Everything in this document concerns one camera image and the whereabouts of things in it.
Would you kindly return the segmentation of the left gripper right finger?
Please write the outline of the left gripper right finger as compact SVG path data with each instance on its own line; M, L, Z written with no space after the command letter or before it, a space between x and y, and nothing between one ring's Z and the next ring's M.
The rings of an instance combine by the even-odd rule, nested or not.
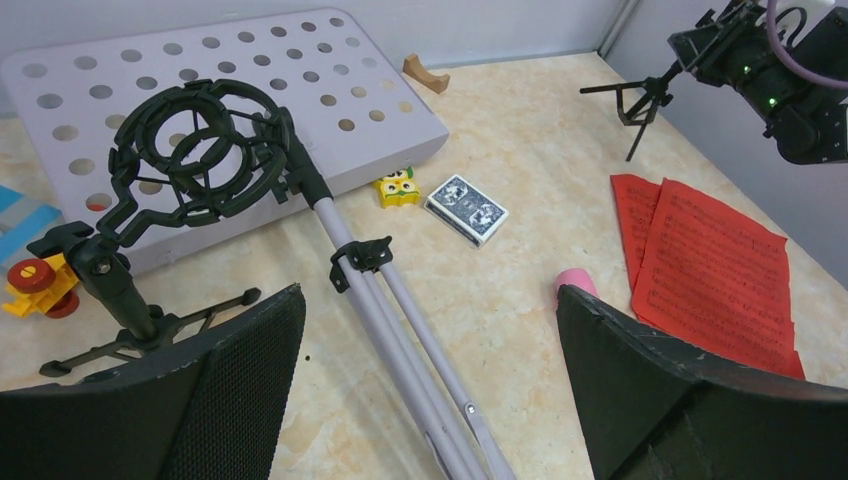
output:
M571 285L564 361L597 479L843 479L847 392L745 366Z

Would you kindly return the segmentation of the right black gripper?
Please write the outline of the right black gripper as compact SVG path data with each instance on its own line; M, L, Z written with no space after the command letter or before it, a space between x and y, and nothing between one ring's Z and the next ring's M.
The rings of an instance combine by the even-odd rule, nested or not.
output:
M671 34L675 60L665 80L688 72L715 87L761 85L769 72L767 38L758 23L764 13L756 1L731 1L721 13L705 13L694 28Z

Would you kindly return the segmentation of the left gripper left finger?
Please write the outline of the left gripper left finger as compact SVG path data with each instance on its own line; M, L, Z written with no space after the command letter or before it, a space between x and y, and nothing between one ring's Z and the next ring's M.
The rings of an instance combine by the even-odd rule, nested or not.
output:
M288 286L139 360L1 395L5 479L266 479L306 302Z

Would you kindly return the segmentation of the black tall microphone tripod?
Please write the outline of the black tall microphone tripod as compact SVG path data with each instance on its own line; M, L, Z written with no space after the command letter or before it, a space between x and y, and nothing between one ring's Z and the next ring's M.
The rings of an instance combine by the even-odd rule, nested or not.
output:
M667 106L673 100L669 86L671 81L682 72L683 68L678 63L673 63L660 77L646 77L640 81L579 89L581 95L614 92L616 95L616 111L620 122L624 126L637 126L639 128L625 158L626 162L632 160L646 128L655 121L659 109ZM629 90L642 90L643 94L630 107L625 107L624 92Z

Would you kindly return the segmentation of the red sheet music page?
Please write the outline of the red sheet music page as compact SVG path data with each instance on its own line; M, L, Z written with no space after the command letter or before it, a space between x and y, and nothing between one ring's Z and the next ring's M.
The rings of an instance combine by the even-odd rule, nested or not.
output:
M631 308L639 320L710 353L802 380L787 242L724 202L666 179Z
M610 177L631 291L635 290L661 186L633 174Z

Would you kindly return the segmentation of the pink microphone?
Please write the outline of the pink microphone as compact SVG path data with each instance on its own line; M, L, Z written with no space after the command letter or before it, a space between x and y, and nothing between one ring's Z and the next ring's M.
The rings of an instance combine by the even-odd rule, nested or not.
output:
M557 304L568 301L588 302L599 299L597 288L584 268L570 268L560 272L554 280Z

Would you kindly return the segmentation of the lilac music stand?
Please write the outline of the lilac music stand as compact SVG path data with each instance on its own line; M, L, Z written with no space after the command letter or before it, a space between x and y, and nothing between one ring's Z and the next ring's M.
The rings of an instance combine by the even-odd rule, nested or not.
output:
M117 338L48 374L164 346L188 319L146 303L122 250L151 227L199 228L273 196L302 196L335 247L330 278L348 296L408 412L449 479L514 473L393 265L388 238L356 240L288 108L236 79L198 79L154 94L118 127L108 157L114 201L95 225L57 227L30 246L62 254L120 324Z

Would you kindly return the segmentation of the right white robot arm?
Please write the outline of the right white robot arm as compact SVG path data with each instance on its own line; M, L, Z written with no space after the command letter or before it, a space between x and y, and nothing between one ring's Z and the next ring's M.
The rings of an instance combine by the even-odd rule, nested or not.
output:
M804 25L775 3L732 1L708 11L695 28L669 36L682 70L698 82L728 86L763 121L764 137L796 165L847 160L847 10L833 7L798 43L784 43L778 23Z

